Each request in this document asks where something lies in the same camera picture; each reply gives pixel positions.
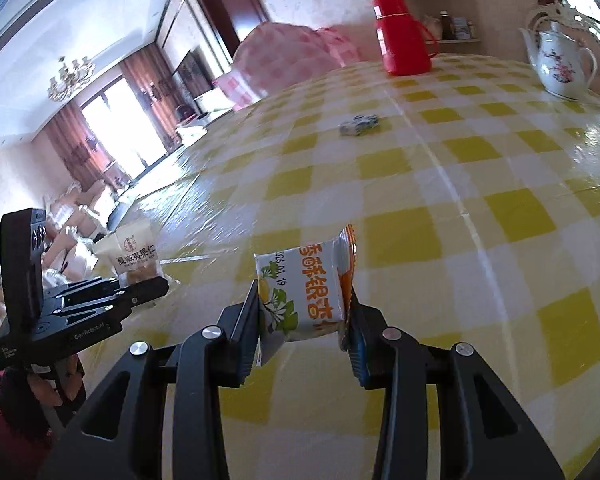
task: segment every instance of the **metal screw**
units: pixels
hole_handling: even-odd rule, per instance
[[[144,341],[136,341],[129,347],[129,351],[133,355],[142,355],[149,349],[149,345]]]
[[[222,329],[219,326],[211,325],[202,331],[202,337],[205,339],[218,339],[222,335]]]
[[[402,337],[402,332],[396,327],[390,326],[382,330],[382,337],[389,341],[398,341]]]
[[[465,357],[469,357],[469,355],[474,353],[474,347],[472,347],[469,343],[458,343],[456,345],[456,352]]]

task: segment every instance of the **door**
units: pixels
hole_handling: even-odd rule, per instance
[[[233,57],[238,45],[267,15],[260,0],[202,0],[209,19]]]
[[[94,135],[131,178],[167,154],[123,77],[89,101],[82,113]]]

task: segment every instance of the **pastry snack bag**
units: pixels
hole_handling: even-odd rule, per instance
[[[151,222],[147,219],[120,226],[96,243],[93,252],[113,266],[120,286],[143,282],[156,276],[164,277],[155,250]]]
[[[261,301],[258,364],[285,342],[336,331],[342,348],[356,266],[353,226],[328,242],[254,257]]]

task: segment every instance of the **yellow checkered tablecloth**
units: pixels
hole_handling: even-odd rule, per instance
[[[357,114],[379,127],[341,137]],[[254,252],[351,221],[360,301],[420,342],[472,343],[568,478],[600,445],[599,98],[559,100],[528,65],[484,56],[415,77],[359,63],[241,111],[141,187],[126,219],[161,226],[182,285],[84,353],[90,386],[131,342],[180,342],[243,300]],[[358,386],[334,335],[286,344],[221,399],[233,479],[371,478],[382,392]]]

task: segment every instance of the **teapot spout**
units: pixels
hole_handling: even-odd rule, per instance
[[[531,36],[531,31],[526,28],[520,28],[520,32],[522,32],[522,37],[525,38],[526,43],[526,54],[529,56],[529,63],[534,69],[538,68],[538,47],[536,46],[536,42],[533,40]]]

